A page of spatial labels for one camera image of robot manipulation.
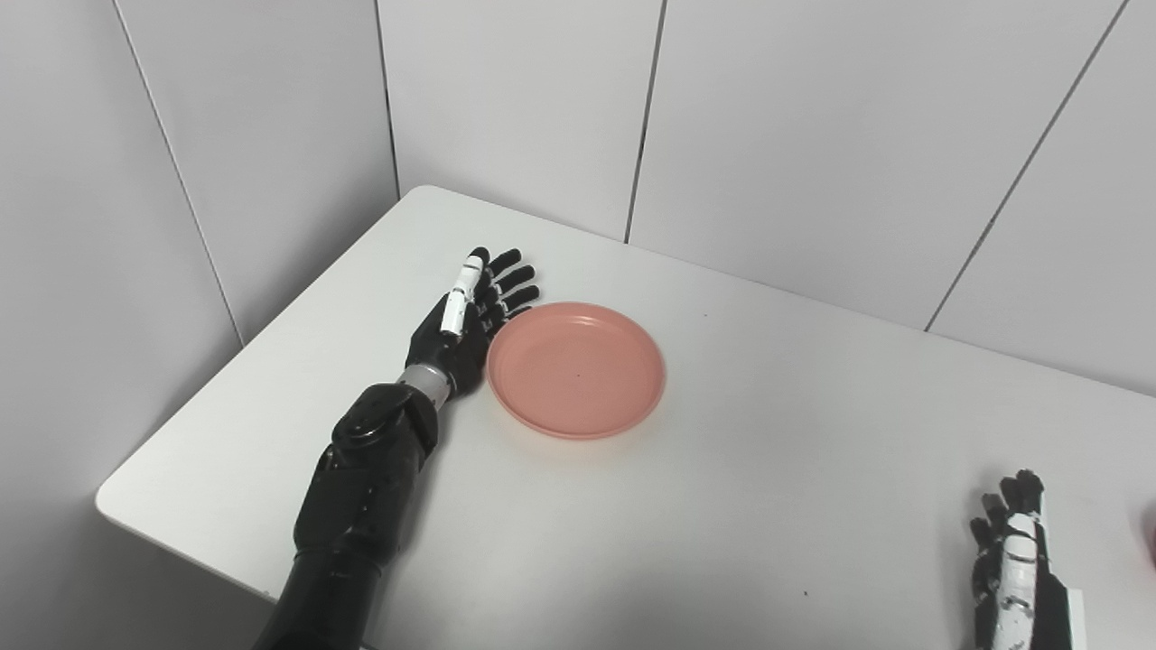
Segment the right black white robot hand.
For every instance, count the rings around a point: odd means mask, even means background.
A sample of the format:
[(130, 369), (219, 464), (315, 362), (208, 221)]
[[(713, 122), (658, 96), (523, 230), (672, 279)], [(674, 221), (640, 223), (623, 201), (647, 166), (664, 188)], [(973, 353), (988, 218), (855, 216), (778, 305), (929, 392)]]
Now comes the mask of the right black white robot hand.
[(1085, 649), (1082, 596), (1053, 571), (1044, 493), (1040, 477), (1017, 470), (969, 523), (975, 649)]

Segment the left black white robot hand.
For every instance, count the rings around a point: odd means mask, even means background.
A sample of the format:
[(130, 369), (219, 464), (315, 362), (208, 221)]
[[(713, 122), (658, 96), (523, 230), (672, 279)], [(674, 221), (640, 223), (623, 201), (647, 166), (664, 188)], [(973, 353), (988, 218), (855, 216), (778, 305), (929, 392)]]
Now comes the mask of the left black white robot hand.
[(496, 256), (474, 248), (450, 291), (410, 338), (399, 382), (417, 387), (437, 407), (469, 396), (482, 383), (494, 338), (540, 296), (535, 279), (536, 269), (524, 263), (519, 248)]

